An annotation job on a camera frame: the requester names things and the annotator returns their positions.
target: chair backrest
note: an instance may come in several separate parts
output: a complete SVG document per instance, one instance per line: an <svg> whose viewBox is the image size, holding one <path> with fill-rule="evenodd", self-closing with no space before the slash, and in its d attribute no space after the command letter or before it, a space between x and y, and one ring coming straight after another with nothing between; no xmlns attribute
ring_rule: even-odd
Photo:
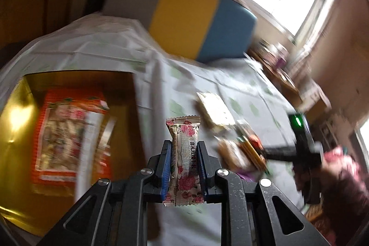
<svg viewBox="0 0 369 246"><path fill-rule="evenodd" d="M166 52L198 62L243 57L256 23L233 0L105 0L102 12L138 19Z"/></svg>

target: blue gripper pad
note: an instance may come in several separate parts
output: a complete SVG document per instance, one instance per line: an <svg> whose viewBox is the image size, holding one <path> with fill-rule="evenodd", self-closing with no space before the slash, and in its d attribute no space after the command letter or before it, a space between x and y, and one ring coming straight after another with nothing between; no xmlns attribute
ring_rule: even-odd
<svg viewBox="0 0 369 246"><path fill-rule="evenodd" d="M158 167L156 169L158 177L161 177L160 197L162 201L164 201L165 196L168 193L171 160L172 160L172 142L166 140L164 141Z"/></svg>
<svg viewBox="0 0 369 246"><path fill-rule="evenodd" d="M196 146L196 160L197 160L197 170L199 172L200 187L204 201L207 200L207 189L206 189L206 174L204 168L204 162L202 161L202 153L199 144Z"/></svg>

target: gold tray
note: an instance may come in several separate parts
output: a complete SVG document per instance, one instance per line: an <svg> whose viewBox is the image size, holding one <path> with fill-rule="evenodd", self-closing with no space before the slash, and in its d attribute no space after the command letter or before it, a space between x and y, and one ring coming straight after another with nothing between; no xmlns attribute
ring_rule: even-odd
<svg viewBox="0 0 369 246"><path fill-rule="evenodd" d="M43 236L67 212L73 197L45 196L31 189L33 135L46 91L52 87L102 90L117 118L111 146L113 180L146 166L133 76L115 71L56 71L24 76L0 116L0 213L20 228Z"/></svg>

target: green light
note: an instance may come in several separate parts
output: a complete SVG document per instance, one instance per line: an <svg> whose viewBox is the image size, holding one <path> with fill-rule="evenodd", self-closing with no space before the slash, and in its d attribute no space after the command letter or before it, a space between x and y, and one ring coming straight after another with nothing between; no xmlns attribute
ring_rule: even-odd
<svg viewBox="0 0 369 246"><path fill-rule="evenodd" d="M298 126L302 126L301 121L300 119L298 119L298 117L296 117L296 122L298 123Z"/></svg>

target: snack wrapper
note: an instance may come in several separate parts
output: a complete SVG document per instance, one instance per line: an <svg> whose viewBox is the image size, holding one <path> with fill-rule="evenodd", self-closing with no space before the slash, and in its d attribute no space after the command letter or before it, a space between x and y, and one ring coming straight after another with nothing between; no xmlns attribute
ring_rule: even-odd
<svg viewBox="0 0 369 246"><path fill-rule="evenodd" d="M172 136L172 160L165 206L203 203L197 172L196 145L200 117L185 116L166 121Z"/></svg>
<svg viewBox="0 0 369 246"><path fill-rule="evenodd" d="M260 156L254 147L251 145L250 141L245 136L240 136L237 138L239 141L240 149L243 153L249 158L250 161L256 166L256 168L260 171L267 171L265 159L263 156Z"/></svg>
<svg viewBox="0 0 369 246"><path fill-rule="evenodd" d="M241 136L245 136L249 140L252 147L259 150L263 149L263 145L261 144L258 135L254 132L250 124L248 124L245 119L236 121L236 129Z"/></svg>
<svg viewBox="0 0 369 246"><path fill-rule="evenodd" d="M107 109L99 91L47 92L34 135L31 181L36 193L69 196L74 194L76 181L85 186L90 183L95 146Z"/></svg>
<svg viewBox="0 0 369 246"><path fill-rule="evenodd" d="M239 141L218 139L218 152L226 163L228 169L233 172L252 172L255 165L247 158L240 149Z"/></svg>
<svg viewBox="0 0 369 246"><path fill-rule="evenodd" d="M229 130L235 125L235 120L224 101L215 93L197 93L199 108L202 111L206 124L215 133Z"/></svg>

